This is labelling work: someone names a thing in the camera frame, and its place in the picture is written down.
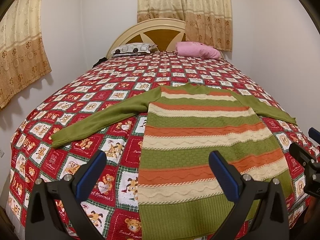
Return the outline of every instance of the sweater's left sleeve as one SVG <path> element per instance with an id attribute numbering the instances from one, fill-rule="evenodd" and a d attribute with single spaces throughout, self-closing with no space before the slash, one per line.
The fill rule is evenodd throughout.
<path id="1" fill-rule="evenodd" d="M 161 97 L 161 88 L 149 90 L 128 98 L 118 104 L 92 114 L 51 136 L 52 147 L 58 148 L 66 143 L 86 139 L 94 133 L 117 122 L 148 111 L 149 103 Z"/>
<path id="2" fill-rule="evenodd" d="M 268 106 L 266 103 L 261 102 L 255 96 L 242 96 L 240 94 L 237 94 L 236 92 L 231 92 L 231 94 L 243 105 L 251 107 L 257 115 L 271 117 L 284 122 L 297 124 L 294 117 L 291 117 L 280 108 L 277 108 L 275 106 Z"/>

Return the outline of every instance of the striped sweater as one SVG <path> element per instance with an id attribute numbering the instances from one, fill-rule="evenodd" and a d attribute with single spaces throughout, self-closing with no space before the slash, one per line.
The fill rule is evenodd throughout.
<path id="1" fill-rule="evenodd" d="M 146 111 L 138 184 L 144 240 L 188 240 L 218 229 L 233 204 L 209 168 L 213 150 L 255 180 L 279 178 L 285 197 L 293 192 L 284 154 L 256 114 L 295 120 L 254 97 L 228 90 L 161 86 L 62 129 L 52 136 L 52 145 L 87 138 Z"/>

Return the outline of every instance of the metal screw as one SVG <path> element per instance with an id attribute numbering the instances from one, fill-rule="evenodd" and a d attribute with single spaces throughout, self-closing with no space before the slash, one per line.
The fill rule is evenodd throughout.
<path id="1" fill-rule="evenodd" d="M 277 179 L 277 178 L 274 178 L 274 179 L 272 180 L 272 182 L 273 182 L 273 184 L 275 184 L 275 185 L 279 185 L 279 184 L 280 184 L 280 181 L 279 181 L 279 179 Z"/>
<path id="2" fill-rule="evenodd" d="M 64 176 L 63 177 L 63 179 L 65 180 L 65 181 L 70 181 L 70 180 L 72 180 L 72 175 L 71 174 L 67 174 L 66 176 Z"/>
<path id="3" fill-rule="evenodd" d="M 252 177 L 251 177 L 249 174 L 244 174 L 244 175 L 242 176 L 242 178 L 243 178 L 245 181 L 249 181 L 249 180 L 252 179 Z"/>
<path id="4" fill-rule="evenodd" d="M 40 178 L 39 178 L 39 179 L 36 179 L 36 184 L 37 184 L 37 185 L 39 185 L 39 184 L 41 184 L 41 183 L 42 183 L 42 179 L 40 179 Z"/>

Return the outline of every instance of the wooden headboard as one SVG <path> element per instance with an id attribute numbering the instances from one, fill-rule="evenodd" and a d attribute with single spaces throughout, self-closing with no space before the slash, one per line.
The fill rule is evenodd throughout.
<path id="1" fill-rule="evenodd" d="M 140 22 L 122 33 L 110 47 L 110 52 L 121 45 L 133 42 L 149 42 L 158 45 L 159 51 L 174 51 L 176 43 L 186 40 L 186 23 L 181 20 L 158 18 Z"/>

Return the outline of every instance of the bedspread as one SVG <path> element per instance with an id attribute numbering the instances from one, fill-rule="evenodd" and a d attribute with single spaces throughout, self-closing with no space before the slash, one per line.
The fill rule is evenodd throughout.
<path id="1" fill-rule="evenodd" d="M 116 123 L 60 149 L 51 148 L 51 135 L 125 98 L 159 85 L 180 86 L 187 82 L 254 95 L 268 105 L 280 107 L 265 90 L 226 60 L 158 52 L 103 62 L 46 99 L 12 136 L 8 203 L 22 225 L 25 226 L 28 200 L 36 178 L 54 181 L 74 174 L 101 149 L 109 153 L 107 165 L 82 207 L 87 214 L 95 214 L 90 216 L 91 220 L 106 239 L 141 239 L 137 183 L 147 114 Z M 303 168 L 289 155 L 289 145 L 298 142 L 317 157 L 319 150 L 298 126 L 272 118 L 261 119 L 278 140 L 288 162 L 294 193 L 286 202 L 290 224 L 293 224 L 308 205 L 308 196 L 303 192 Z M 68 232 L 76 238 L 63 203 L 56 201 L 56 205 Z M 244 235 L 249 223 L 243 225 L 239 236 Z"/>

